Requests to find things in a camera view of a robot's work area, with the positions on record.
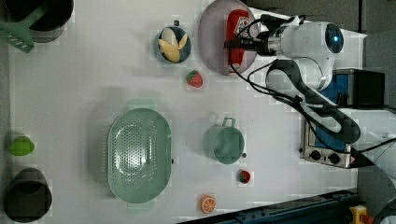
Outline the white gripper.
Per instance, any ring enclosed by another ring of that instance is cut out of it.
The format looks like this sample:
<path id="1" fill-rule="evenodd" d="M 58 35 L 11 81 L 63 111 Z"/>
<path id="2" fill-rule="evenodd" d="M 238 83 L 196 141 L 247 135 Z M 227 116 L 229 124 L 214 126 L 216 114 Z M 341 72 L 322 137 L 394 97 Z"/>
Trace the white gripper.
<path id="1" fill-rule="evenodd" d="M 260 32 L 252 41 L 245 37 L 236 37 L 224 42 L 226 49 L 245 49 L 258 53 L 260 56 L 275 56 L 276 51 L 269 48 L 269 32 Z"/>

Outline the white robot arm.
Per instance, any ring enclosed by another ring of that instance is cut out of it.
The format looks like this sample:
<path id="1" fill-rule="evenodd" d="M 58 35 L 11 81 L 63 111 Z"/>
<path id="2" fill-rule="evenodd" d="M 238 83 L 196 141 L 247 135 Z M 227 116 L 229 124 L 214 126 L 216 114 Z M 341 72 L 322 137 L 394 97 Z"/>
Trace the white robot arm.
<path id="1" fill-rule="evenodd" d="M 320 93 L 332 81 L 334 61 L 343 46 L 343 32 L 330 22 L 287 22 L 256 37 L 244 28 L 224 42 L 228 50 L 275 56 L 265 85 L 258 89 L 295 108 L 306 121 L 363 154 L 394 180 L 395 114 L 341 107 Z"/>

